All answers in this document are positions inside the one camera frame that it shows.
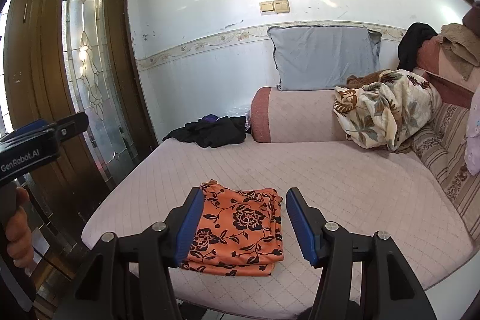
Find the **person's left hand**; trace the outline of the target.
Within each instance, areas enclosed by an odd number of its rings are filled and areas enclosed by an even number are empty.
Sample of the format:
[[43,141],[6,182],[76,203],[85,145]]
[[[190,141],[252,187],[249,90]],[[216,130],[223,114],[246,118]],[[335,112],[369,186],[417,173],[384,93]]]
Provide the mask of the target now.
[[33,261],[32,231],[28,225],[28,216],[23,204],[29,201],[29,194],[24,188],[16,188],[17,210],[8,220],[5,228],[8,240],[7,253],[13,259],[14,265],[24,269]]

